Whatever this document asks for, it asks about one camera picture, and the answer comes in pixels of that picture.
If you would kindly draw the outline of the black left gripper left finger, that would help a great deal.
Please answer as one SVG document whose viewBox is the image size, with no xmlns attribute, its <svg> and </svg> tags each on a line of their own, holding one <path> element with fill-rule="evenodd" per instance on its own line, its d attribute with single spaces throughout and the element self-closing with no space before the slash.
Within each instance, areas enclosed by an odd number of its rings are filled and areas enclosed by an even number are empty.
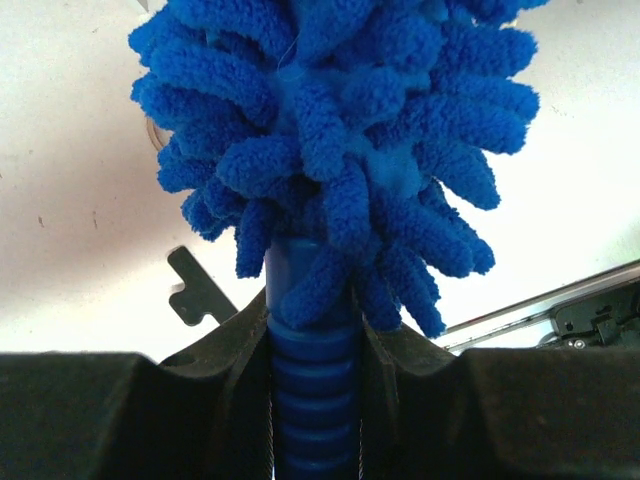
<svg viewBox="0 0 640 480">
<path fill-rule="evenodd" d="M 136 353 L 1 358 L 5 479 L 268 479 L 263 295 L 155 363 Z"/>
</svg>

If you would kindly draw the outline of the blue microfiber duster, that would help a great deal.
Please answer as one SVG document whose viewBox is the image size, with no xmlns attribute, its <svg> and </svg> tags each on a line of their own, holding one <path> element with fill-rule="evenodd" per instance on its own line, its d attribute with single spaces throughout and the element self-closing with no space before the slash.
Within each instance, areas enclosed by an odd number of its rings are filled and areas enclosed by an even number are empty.
<svg viewBox="0 0 640 480">
<path fill-rule="evenodd" d="M 158 180 L 236 274 L 264 276 L 275 475 L 360 474 L 364 327 L 444 331 L 436 274 L 495 263 L 446 200 L 499 205 L 488 154 L 539 110 L 530 1 L 169 1 L 128 37 L 170 133 Z"/>
</svg>

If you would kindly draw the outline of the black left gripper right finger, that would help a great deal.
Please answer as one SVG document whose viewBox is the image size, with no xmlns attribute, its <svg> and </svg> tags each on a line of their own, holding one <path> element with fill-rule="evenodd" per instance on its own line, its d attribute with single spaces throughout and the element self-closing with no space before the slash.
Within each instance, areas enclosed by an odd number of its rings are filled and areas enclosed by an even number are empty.
<svg viewBox="0 0 640 480">
<path fill-rule="evenodd" d="M 367 330 L 368 479 L 635 479 L 639 346 L 469 349 Z"/>
</svg>

